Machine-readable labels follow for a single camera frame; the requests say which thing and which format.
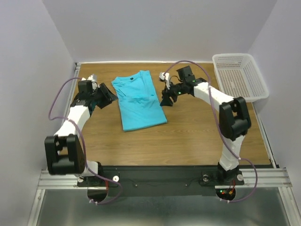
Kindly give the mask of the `turquoise t shirt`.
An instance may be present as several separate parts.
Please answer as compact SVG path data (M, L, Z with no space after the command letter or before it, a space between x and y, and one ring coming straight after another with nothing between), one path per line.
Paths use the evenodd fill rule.
M124 132L167 123L149 71L116 77L111 84L118 97Z

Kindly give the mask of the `white plastic basket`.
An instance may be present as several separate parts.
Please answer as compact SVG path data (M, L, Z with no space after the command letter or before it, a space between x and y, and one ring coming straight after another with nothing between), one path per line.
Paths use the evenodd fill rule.
M267 85L252 55L230 53L213 55L214 73L220 90L253 103L269 97Z

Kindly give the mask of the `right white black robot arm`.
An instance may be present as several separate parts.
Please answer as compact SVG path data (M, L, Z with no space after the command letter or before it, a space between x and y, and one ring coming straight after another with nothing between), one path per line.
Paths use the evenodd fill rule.
M173 106L178 96L189 94L208 103L213 111L220 137L223 142L222 155L217 170L203 179L218 183L236 179L239 174L240 149L251 127L251 119L243 97L231 97L213 88L203 78L196 78L191 67L177 70L179 83L171 81L169 73L160 73L160 81L165 83L162 90L161 106Z

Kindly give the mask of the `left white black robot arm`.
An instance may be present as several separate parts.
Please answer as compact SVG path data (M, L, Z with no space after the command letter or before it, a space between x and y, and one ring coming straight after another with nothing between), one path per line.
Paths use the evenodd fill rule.
M78 93L70 105L68 116L60 117L62 126L44 141L48 172L51 175L97 177L109 182L103 177L101 164L87 160L82 129L96 107L103 109L118 98L104 83L97 83L93 74L87 79L77 80Z

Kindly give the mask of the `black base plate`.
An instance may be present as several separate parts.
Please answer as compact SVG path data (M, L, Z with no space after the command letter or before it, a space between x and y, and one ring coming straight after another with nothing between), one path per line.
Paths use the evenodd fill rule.
M234 187L244 184L239 168L225 172L220 166L98 166L98 174L115 183L92 176L79 182L92 195L156 197L202 195L225 197Z

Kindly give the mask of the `aluminium frame rail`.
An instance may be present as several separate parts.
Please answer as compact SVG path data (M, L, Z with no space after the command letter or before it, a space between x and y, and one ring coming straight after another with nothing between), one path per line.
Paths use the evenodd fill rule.
M62 120L61 125L64 122L64 118L67 117L67 115L69 113L69 107L70 107L70 104L71 104L72 95L74 93L75 86L76 86L75 85L76 82L74 80L79 76L81 65L82 65L82 63L79 63L79 62L75 63L73 76L70 79L68 79L67 81L65 81L62 84L62 86L59 88L59 91L57 92L57 94L54 98L54 101L53 101L53 103L52 103L52 105L49 109L49 112L48 112L48 117L50 118L53 107L54 107L61 91L63 90L64 86L68 82L71 81L71 85L70 85L71 87L69 89L69 94L68 94L68 97L67 97L67 104L66 104L64 113L63 113L62 116L59 116L59 118L61 118L61 120ZM40 217L40 213L41 213L41 208L42 208L42 205L43 205L43 201L45 199L45 193L46 193L46 189L42 189L38 185L37 189L36 189L34 201L33 201L33 204L32 204L32 209L31 209L31 212L30 212L29 220L28 220L28 223L27 223L28 226L37 226L38 225L38 221L39 221L39 217Z

